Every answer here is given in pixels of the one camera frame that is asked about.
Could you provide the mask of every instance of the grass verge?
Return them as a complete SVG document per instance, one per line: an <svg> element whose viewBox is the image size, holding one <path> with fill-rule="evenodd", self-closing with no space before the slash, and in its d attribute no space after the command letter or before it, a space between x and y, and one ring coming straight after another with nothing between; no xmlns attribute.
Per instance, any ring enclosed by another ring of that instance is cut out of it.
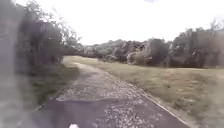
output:
<svg viewBox="0 0 224 128"><path fill-rule="evenodd" d="M223 116L217 113L224 109L224 70L142 67L77 56L65 60L103 69L185 111L204 127L217 126Z"/></svg>
<svg viewBox="0 0 224 128"><path fill-rule="evenodd" d="M62 64L51 65L44 73L29 76L20 76L20 81L26 78L28 86L23 86L21 92L27 109L41 105L50 96L59 93L66 88L70 81L74 80L78 74L78 67L67 63L64 59Z"/></svg>

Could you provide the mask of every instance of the overcast sky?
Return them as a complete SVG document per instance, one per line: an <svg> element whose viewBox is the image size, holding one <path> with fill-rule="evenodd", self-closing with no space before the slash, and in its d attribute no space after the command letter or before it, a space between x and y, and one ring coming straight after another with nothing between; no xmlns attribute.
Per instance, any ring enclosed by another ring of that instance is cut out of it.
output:
<svg viewBox="0 0 224 128"><path fill-rule="evenodd" d="M208 27L224 16L223 0L37 0L52 7L82 36L81 43L108 40L173 40L186 28Z"/></svg>

